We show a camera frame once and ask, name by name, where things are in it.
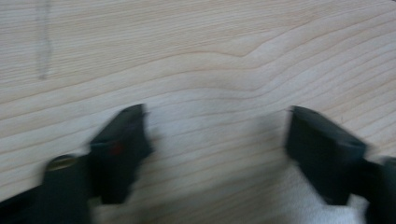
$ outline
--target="black clamp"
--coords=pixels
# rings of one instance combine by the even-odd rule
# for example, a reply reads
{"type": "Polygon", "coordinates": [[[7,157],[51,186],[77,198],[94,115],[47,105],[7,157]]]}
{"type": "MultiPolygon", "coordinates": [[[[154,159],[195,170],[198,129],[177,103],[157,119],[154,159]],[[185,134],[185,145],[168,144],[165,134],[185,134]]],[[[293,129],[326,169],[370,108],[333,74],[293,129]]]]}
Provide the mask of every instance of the black clamp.
{"type": "Polygon", "coordinates": [[[50,161],[40,186],[0,203],[0,223],[92,223],[89,199],[124,203],[140,162],[152,148],[144,131],[144,107],[123,109],[90,142],[84,156],[50,161]]]}
{"type": "Polygon", "coordinates": [[[396,160],[364,159],[367,145],[318,112],[295,106],[286,141],[288,155],[325,203],[346,205],[350,194],[364,197],[369,224],[396,223],[396,160]]]}

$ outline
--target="red mark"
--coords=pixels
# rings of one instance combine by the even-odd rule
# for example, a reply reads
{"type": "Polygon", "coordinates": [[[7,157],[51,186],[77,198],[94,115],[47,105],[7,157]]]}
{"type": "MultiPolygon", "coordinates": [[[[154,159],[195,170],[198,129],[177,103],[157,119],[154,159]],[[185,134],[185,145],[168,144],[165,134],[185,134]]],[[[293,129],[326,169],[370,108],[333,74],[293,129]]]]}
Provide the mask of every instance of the red mark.
{"type": "Polygon", "coordinates": [[[113,156],[119,155],[123,151],[123,146],[120,144],[120,142],[117,142],[116,145],[111,148],[110,154],[113,156]]]}

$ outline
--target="wooden surface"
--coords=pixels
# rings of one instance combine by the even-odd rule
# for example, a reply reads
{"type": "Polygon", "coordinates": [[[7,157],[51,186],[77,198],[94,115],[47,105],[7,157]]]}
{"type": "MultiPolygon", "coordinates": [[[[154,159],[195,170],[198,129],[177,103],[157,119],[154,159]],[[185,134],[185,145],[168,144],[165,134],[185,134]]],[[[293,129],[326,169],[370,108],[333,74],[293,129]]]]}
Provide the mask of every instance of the wooden surface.
{"type": "Polygon", "coordinates": [[[0,200],[147,104],[156,152],[99,223],[361,223],[286,159],[287,109],[396,156],[390,0],[0,2],[0,200]]]}

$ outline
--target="black plastic part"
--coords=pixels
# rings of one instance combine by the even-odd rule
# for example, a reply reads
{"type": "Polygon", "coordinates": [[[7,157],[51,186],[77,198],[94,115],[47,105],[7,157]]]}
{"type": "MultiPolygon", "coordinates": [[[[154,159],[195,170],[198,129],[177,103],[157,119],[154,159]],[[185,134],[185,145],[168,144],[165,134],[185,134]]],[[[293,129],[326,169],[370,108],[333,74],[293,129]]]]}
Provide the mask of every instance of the black plastic part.
{"type": "Polygon", "coordinates": [[[140,162],[152,152],[144,117],[143,105],[125,108],[90,142],[93,193],[104,204],[125,202],[140,162]]]}
{"type": "Polygon", "coordinates": [[[396,223],[396,160],[384,165],[365,160],[366,144],[318,112],[295,106],[286,141],[288,155],[321,198],[346,205],[350,194],[370,205],[368,224],[396,223]]]}
{"type": "Polygon", "coordinates": [[[37,189],[29,189],[0,203],[1,224],[23,224],[30,220],[37,189]]]}
{"type": "Polygon", "coordinates": [[[320,194],[332,205],[346,205],[349,180],[362,163],[367,146],[319,113],[292,109],[287,153],[320,194]]]}
{"type": "Polygon", "coordinates": [[[85,160],[65,155],[48,163],[35,197],[31,223],[92,223],[88,206],[91,186],[85,160]]]}
{"type": "Polygon", "coordinates": [[[0,203],[0,224],[89,224],[89,198],[123,203],[140,162],[152,152],[144,115],[143,105],[128,107],[93,138],[88,155],[52,160],[40,186],[0,203]]]}

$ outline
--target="light wood table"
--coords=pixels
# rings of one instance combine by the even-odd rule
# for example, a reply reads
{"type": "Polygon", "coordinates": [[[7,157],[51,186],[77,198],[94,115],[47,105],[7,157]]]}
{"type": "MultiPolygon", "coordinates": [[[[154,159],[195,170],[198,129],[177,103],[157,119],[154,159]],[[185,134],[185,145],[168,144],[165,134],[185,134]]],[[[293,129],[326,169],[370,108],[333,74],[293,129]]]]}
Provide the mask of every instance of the light wood table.
{"type": "Polygon", "coordinates": [[[290,105],[396,156],[396,2],[0,3],[0,200],[147,104],[156,152],[99,223],[361,223],[283,152],[290,105]]]}

